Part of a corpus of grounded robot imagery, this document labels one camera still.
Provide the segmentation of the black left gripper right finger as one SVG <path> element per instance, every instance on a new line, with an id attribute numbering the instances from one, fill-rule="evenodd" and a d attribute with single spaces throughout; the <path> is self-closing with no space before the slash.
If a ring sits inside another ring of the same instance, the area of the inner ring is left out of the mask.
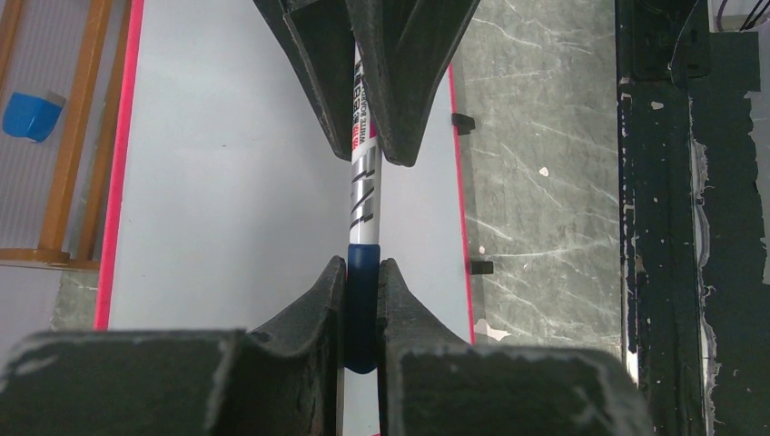
<path id="1" fill-rule="evenodd" d="M 649 435 L 624 365 L 594 349 L 472 345 L 380 265 L 378 394 L 385 435 Z"/>

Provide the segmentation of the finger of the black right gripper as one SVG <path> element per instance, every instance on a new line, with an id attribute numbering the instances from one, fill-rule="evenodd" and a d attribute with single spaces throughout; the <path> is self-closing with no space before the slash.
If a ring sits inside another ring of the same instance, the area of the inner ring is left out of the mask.
<path id="1" fill-rule="evenodd" d="M 351 159 L 353 32 L 339 0 L 254 0 L 336 157 Z"/>
<path id="2" fill-rule="evenodd" d="M 479 0 L 348 1 L 388 162 L 415 165 L 439 83 Z"/>

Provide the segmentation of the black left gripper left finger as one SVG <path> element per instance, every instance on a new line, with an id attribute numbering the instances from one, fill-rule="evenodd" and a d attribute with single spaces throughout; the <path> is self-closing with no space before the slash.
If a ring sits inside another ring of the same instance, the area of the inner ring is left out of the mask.
<path id="1" fill-rule="evenodd" d="M 4 435 L 339 435 L 346 265 L 252 330 L 39 332 L 1 370 Z"/>

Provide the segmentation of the black whiteboard foot clip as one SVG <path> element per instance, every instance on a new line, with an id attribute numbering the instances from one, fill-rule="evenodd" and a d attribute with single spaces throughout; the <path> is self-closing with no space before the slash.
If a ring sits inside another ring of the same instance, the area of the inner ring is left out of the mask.
<path id="1" fill-rule="evenodd" d="M 476 129 L 476 120 L 474 117 L 453 113 L 451 115 L 451 123 L 455 127 L 458 136 L 471 134 Z"/>
<path id="2" fill-rule="evenodd" d="M 469 262 L 470 275 L 490 275 L 494 273 L 494 262 L 486 260 L 471 260 Z"/>

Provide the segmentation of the pink framed whiteboard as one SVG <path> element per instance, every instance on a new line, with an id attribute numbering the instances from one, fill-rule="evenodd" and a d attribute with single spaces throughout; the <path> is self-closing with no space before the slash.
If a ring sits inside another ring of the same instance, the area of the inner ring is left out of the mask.
<path id="1" fill-rule="evenodd" d="M 380 265 L 466 341 L 451 84 L 446 70 L 414 166 L 388 162 L 377 132 Z M 95 327 L 260 327 L 331 258 L 347 276 L 350 178 L 253 1 L 132 2 Z"/>

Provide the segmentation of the blue eraser on shelf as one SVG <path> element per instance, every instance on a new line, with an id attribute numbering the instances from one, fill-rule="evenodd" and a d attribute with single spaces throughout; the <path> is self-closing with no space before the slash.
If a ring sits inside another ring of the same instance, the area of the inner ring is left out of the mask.
<path id="1" fill-rule="evenodd" d="M 2 130 L 15 138 L 44 142 L 53 132 L 66 99 L 57 93 L 13 92 L 5 107 Z"/>

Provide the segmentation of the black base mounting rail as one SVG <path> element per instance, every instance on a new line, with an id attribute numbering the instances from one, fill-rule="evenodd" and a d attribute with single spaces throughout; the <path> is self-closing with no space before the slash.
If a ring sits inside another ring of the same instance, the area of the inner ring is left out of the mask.
<path id="1" fill-rule="evenodd" d="M 769 432 L 769 27 L 616 8 L 623 360 L 658 435 Z"/>

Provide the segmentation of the white blue whiteboard marker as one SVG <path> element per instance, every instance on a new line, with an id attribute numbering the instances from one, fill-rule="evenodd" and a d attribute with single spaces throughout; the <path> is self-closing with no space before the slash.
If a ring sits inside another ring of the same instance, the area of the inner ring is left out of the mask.
<path id="1" fill-rule="evenodd" d="M 354 45 L 350 228 L 344 301 L 344 433 L 379 435 L 376 304 L 380 265 L 382 156 L 365 85 L 365 67 Z"/>

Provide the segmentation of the orange wooden shelf rack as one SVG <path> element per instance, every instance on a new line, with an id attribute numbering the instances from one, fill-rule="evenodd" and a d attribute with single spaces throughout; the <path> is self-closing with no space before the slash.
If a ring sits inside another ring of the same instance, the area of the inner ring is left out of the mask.
<path id="1" fill-rule="evenodd" d="M 118 123 L 131 3 L 1 4 L 1 263 L 95 270 Z M 42 143 L 2 130 L 13 92 L 66 99 Z"/>

